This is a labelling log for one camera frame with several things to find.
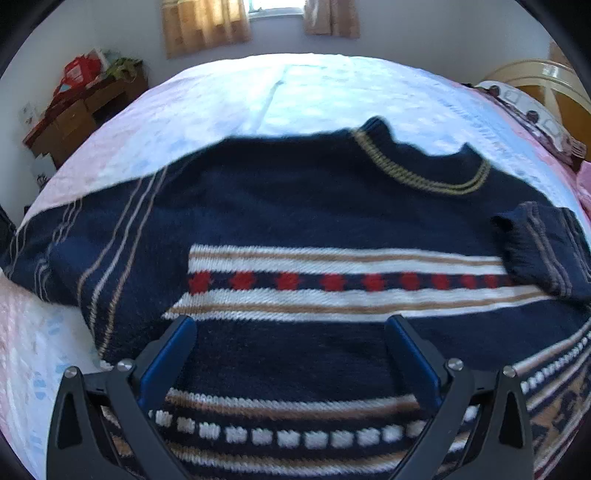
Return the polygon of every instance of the sweater collar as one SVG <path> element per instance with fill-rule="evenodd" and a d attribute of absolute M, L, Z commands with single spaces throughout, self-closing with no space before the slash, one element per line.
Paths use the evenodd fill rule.
<path fill-rule="evenodd" d="M 477 191 L 491 165 L 469 145 L 452 155 L 426 156 L 411 145 L 397 143 L 386 123 L 373 117 L 351 134 L 364 153 L 382 171 L 415 189 L 451 196 Z"/>

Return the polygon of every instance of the screw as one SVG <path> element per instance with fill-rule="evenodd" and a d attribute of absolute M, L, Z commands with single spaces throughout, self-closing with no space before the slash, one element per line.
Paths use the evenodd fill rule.
<path fill-rule="evenodd" d="M 498 85 L 491 85 L 491 87 L 488 89 L 488 93 L 497 98 L 501 94 L 501 89 Z"/>
<path fill-rule="evenodd" d="M 515 378 L 517 376 L 517 372 L 512 366 L 506 365 L 503 367 L 503 375 L 509 378 Z"/>
<path fill-rule="evenodd" d="M 78 369 L 76 367 L 68 367 L 64 370 L 64 377 L 66 378 L 74 378 L 78 374 Z"/>
<path fill-rule="evenodd" d="M 538 121 L 540 120 L 540 114 L 538 112 L 536 112 L 535 110 L 529 110 L 525 114 L 525 117 L 533 124 L 538 123 Z"/>
<path fill-rule="evenodd" d="M 450 358 L 447 361 L 447 366 L 451 370 L 459 372 L 462 368 L 464 368 L 464 362 L 462 362 L 459 358 Z"/>
<path fill-rule="evenodd" d="M 117 362 L 117 370 L 120 372 L 129 372 L 134 366 L 134 361 L 131 358 L 124 358 Z"/>

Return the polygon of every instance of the curtain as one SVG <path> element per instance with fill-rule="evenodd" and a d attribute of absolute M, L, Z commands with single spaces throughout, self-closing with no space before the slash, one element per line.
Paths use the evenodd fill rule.
<path fill-rule="evenodd" d="M 251 39 L 243 0 L 163 0 L 168 58 Z"/>
<path fill-rule="evenodd" d="M 304 26 L 309 35 L 359 38 L 355 0 L 306 0 Z"/>

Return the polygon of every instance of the white wall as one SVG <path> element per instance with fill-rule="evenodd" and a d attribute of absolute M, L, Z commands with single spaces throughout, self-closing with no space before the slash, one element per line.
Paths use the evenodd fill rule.
<path fill-rule="evenodd" d="M 507 63 L 547 59 L 552 37 L 515 0 L 466 0 L 466 41 L 458 74 L 480 82 Z"/>
<path fill-rule="evenodd" d="M 361 38 L 304 35 L 301 17 L 251 22 L 252 40 L 167 60 L 162 35 L 162 0 L 90 0 L 103 48 L 141 58 L 150 84 L 199 63 L 263 53 L 341 53 L 381 57 L 453 77 L 460 60 L 461 4 L 469 0 L 357 0 Z"/>
<path fill-rule="evenodd" d="M 64 66 L 93 49 L 95 40 L 87 0 L 66 0 L 29 36 L 0 79 L 0 205 L 17 225 L 38 193 L 18 112 L 27 102 L 42 112 Z"/>
<path fill-rule="evenodd" d="M 252 21 L 252 41 L 167 60 L 162 0 L 89 0 L 99 41 L 141 58 L 150 84 L 200 63 L 263 53 L 341 53 L 478 82 L 509 61 L 547 57 L 550 36 L 515 0 L 357 0 L 361 38 L 309 37 L 301 18 Z"/>

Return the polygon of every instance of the bed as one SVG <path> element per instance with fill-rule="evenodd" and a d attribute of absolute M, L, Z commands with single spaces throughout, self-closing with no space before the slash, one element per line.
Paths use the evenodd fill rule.
<path fill-rule="evenodd" d="M 480 93 L 431 73 L 364 57 L 272 55 L 188 69 L 110 120 L 59 170 L 23 221 L 91 192 L 153 174 L 230 135 L 283 136 L 358 127 L 381 116 L 397 141 L 429 155 L 469 143 L 492 165 L 574 212 L 586 238 L 586 192 L 505 111 Z M 45 478 L 48 427 L 64 369 L 101 367 L 78 308 L 40 301 L 0 274 L 0 429 L 27 469 Z M 545 478 L 570 433 L 536 458 Z"/>

